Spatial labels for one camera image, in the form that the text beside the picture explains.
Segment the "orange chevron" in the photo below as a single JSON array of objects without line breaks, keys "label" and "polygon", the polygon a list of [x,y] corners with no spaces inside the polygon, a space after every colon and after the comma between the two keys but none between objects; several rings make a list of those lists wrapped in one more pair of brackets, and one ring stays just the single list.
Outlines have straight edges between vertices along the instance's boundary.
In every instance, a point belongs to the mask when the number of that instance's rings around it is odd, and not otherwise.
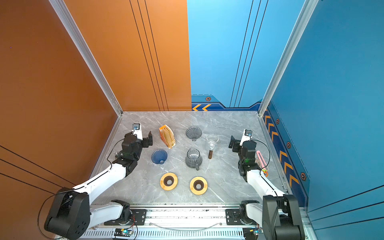
[{"label": "orange chevron", "polygon": [[271,116],[265,116],[265,125],[266,125],[266,119],[271,118]]},{"label": "orange chevron", "polygon": [[195,110],[196,112],[198,111],[196,108],[200,107],[201,104],[198,104],[196,105],[194,108],[192,108],[193,110]]},{"label": "orange chevron", "polygon": [[209,107],[209,106],[211,106],[211,104],[208,104],[207,106],[203,107],[203,110],[204,110],[204,111],[208,111],[208,110],[207,110],[207,107]]},{"label": "orange chevron", "polygon": [[287,167],[293,170],[292,165],[288,164],[287,162],[284,162],[284,172],[287,173]]},{"label": "orange chevron", "polygon": [[280,162],[281,162],[281,156],[282,156],[282,155],[288,157],[287,154],[286,154],[285,152],[283,152],[283,151],[280,150]]},{"label": "orange chevron", "polygon": [[299,181],[292,175],[289,175],[289,186],[292,187],[292,180],[297,182],[297,184],[300,184]]},{"label": "orange chevron", "polygon": [[271,126],[274,127],[273,123],[268,123],[268,132],[271,132]]},{"label": "orange chevron", "polygon": [[274,136],[274,135],[279,136],[279,135],[277,134],[277,132],[272,131],[272,142],[273,142],[273,136]]}]

